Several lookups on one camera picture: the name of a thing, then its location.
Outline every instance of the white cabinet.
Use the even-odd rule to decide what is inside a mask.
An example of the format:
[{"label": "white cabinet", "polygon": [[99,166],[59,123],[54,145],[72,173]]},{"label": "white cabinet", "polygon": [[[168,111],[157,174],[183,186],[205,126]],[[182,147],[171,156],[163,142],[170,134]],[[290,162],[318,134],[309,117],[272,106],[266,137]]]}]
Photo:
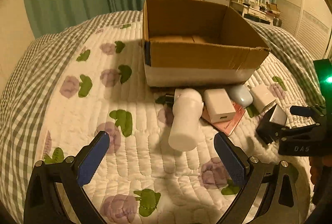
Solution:
[{"label": "white cabinet", "polygon": [[277,0],[282,28],[313,56],[327,58],[331,46],[332,14],[324,0]]}]

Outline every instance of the white cylindrical container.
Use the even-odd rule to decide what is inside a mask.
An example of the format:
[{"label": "white cylindrical container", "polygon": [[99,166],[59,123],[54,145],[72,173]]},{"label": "white cylindrical container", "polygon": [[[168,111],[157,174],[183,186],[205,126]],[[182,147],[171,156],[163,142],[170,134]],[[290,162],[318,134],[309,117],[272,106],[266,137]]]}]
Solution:
[{"label": "white cylindrical container", "polygon": [[196,148],[202,111],[203,101],[200,93],[194,89],[176,91],[173,105],[174,120],[168,138],[168,143],[173,149],[185,152]]}]

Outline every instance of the open cardboard box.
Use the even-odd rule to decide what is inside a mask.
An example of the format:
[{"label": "open cardboard box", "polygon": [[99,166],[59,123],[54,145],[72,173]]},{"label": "open cardboard box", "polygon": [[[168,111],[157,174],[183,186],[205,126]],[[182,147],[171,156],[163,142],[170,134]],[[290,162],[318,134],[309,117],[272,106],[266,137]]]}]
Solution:
[{"label": "open cardboard box", "polygon": [[147,84],[157,87],[247,81],[269,48],[233,9],[197,0],[146,0],[143,53]]}]

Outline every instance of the pink notebook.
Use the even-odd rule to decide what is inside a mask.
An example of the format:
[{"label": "pink notebook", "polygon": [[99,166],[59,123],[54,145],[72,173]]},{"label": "pink notebook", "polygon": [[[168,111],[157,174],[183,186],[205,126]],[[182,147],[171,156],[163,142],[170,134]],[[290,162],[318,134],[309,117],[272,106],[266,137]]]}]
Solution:
[{"label": "pink notebook", "polygon": [[225,121],[225,122],[220,122],[220,123],[211,123],[209,113],[208,113],[205,106],[203,108],[203,113],[202,113],[201,118],[203,118],[206,122],[208,122],[210,125],[212,125],[218,131],[222,131],[227,136],[230,136],[230,134],[236,128],[236,126],[240,122],[240,120],[241,120],[241,118],[242,118],[242,116],[244,115],[244,112],[245,112],[245,110],[242,108],[242,106],[235,103],[233,100],[232,100],[232,103],[233,103],[233,106],[235,108],[236,114],[233,117],[233,119],[230,120],[230,121]]}]

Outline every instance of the white charger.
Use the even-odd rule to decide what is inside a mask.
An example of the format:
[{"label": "white charger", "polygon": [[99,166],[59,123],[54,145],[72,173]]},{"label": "white charger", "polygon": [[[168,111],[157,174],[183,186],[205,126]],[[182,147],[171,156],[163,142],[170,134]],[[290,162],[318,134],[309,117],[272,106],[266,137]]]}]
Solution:
[{"label": "white charger", "polygon": [[224,88],[205,90],[204,101],[210,123],[230,121],[236,114],[233,103]]},{"label": "white charger", "polygon": [[253,98],[252,103],[259,113],[271,108],[277,99],[272,95],[265,84],[260,84],[250,89],[250,93]]}]

